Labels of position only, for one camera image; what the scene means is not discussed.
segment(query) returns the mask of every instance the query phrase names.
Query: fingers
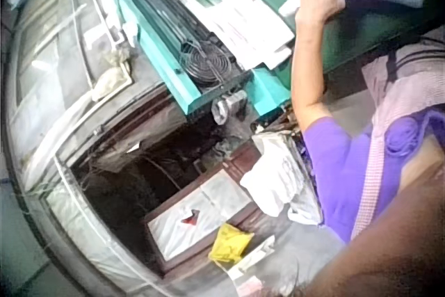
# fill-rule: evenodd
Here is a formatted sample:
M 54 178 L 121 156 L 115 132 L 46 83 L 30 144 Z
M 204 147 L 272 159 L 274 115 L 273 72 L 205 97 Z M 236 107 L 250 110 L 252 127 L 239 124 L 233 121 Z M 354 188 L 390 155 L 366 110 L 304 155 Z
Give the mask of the fingers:
M 338 11 L 344 10 L 346 7 L 346 0 L 337 0 Z

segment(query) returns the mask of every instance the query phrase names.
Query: cooling fan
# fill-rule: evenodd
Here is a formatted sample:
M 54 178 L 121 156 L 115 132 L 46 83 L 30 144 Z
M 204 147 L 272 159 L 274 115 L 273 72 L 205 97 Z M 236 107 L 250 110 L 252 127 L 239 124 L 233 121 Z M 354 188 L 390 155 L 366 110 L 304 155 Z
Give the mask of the cooling fan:
M 222 83 L 232 71 L 229 57 L 209 41 L 185 43 L 180 61 L 193 82 L 200 87 Z

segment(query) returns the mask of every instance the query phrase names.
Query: green machine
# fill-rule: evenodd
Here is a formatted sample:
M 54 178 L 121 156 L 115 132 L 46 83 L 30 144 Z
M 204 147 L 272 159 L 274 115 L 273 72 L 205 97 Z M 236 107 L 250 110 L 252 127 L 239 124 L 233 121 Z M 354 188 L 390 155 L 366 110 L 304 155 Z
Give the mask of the green machine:
M 276 13 L 287 0 L 262 0 Z M 272 111 L 290 98 L 291 60 L 288 59 L 274 70 L 259 65 L 248 73 L 236 68 L 236 75 L 222 81 L 218 89 L 201 89 L 196 81 L 190 79 L 181 64 L 181 52 L 184 52 L 184 41 L 193 40 L 186 35 L 196 35 L 204 31 L 200 40 L 211 41 L 205 32 L 205 22 L 201 17 L 202 9 L 216 5 L 220 0 L 120 0 L 120 10 L 125 19 L 136 20 L 141 27 L 140 41 L 145 53 L 153 63 L 158 64 L 158 71 L 172 94 L 175 96 L 185 114 L 190 114 L 208 104 L 223 91 L 245 83 L 249 100 L 260 115 Z M 181 17 L 174 8 L 181 5 L 181 10 L 191 15 L 187 22 L 196 21 L 195 26 L 185 27 L 184 22 L 171 22 L 172 19 L 159 18 L 159 7 L 170 4 L 171 17 Z M 284 17 L 287 26 L 295 32 L 293 16 Z M 323 67 L 325 73 L 351 61 L 368 51 L 376 49 L 382 43 L 397 40 L 410 33 L 423 33 L 444 20 L 444 7 L 440 0 L 426 0 L 420 9 L 408 8 L 385 2 L 368 0 L 348 0 L 347 9 L 337 15 L 325 27 L 323 43 Z M 169 37 L 177 27 L 186 33 L 179 44 Z

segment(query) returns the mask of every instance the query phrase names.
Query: floor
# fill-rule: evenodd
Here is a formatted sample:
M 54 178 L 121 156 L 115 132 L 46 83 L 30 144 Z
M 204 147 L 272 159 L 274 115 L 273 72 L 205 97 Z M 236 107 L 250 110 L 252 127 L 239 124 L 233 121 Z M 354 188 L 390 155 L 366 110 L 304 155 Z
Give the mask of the floor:
M 311 280 L 344 247 L 343 242 L 325 227 L 289 224 L 286 210 L 279 218 L 268 218 L 265 224 L 272 225 L 271 229 L 278 232 L 275 252 L 247 275 L 255 275 L 265 288 L 273 291 L 285 293 L 295 284 Z M 238 296 L 234 283 L 215 264 L 208 265 L 188 282 L 174 286 L 180 296 Z

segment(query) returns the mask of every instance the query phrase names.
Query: person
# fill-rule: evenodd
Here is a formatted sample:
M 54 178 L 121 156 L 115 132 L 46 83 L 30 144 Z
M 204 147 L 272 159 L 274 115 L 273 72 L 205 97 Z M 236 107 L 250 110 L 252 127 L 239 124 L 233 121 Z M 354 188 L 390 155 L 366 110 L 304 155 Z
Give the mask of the person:
M 314 166 L 325 224 L 348 243 L 398 193 L 443 166 L 445 115 L 439 108 L 445 103 L 445 48 L 440 43 L 430 47 L 431 56 L 399 69 L 398 75 L 405 78 L 394 83 L 388 83 L 387 62 L 378 59 L 365 67 L 369 87 L 377 86 L 371 93 L 378 107 L 372 126 L 351 138 L 322 103 L 323 27 L 344 8 L 345 0 L 301 0 L 291 86 L 293 110 Z M 443 27 L 439 32 L 443 38 Z M 424 44 L 417 47 L 427 48 Z
M 396 78 L 378 71 L 394 57 L 364 68 L 377 109 L 369 129 L 351 138 L 322 103 L 323 27 L 344 8 L 345 0 L 301 0 L 291 85 L 325 224 L 348 245 L 291 296 L 443 296 L 443 41 L 430 38 L 427 56 Z

